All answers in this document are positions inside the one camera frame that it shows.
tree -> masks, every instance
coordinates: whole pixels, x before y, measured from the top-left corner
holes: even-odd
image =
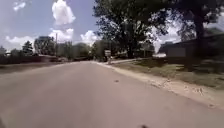
[[[38,54],[55,55],[56,43],[53,37],[40,36],[34,41],[34,48]]]
[[[74,57],[89,57],[90,54],[90,46],[85,43],[78,43],[73,46]]]
[[[26,55],[26,56],[31,56],[33,55],[33,47],[32,47],[32,44],[27,41],[24,45],[23,45],[23,53]]]
[[[193,23],[197,43],[196,55],[203,55],[204,23],[214,23],[222,11],[223,0],[167,0],[170,2],[172,17],[183,25]]]
[[[133,52],[139,48],[139,42],[150,36],[146,33],[152,27],[165,34],[167,12],[161,10],[166,4],[162,0],[95,0],[94,16],[99,20],[97,32],[106,40],[119,42],[119,47],[133,58]]]
[[[59,57],[66,57],[68,59],[74,59],[74,49],[72,42],[65,42],[57,45],[57,55]]]
[[[7,50],[3,46],[0,46],[0,55],[4,55],[6,51]]]
[[[20,52],[21,52],[20,50],[12,49],[10,51],[10,55],[13,56],[13,57],[18,57],[18,56],[20,56]]]

sky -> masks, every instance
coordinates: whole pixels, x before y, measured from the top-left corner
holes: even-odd
[[[8,51],[21,49],[29,40],[38,36],[58,35],[58,41],[92,44],[99,39],[94,34],[98,27],[93,15],[94,0],[1,0],[0,45]],[[224,17],[216,26],[224,28]],[[154,43],[156,50],[166,41],[178,42],[178,25],[168,29],[169,34],[160,36]]]

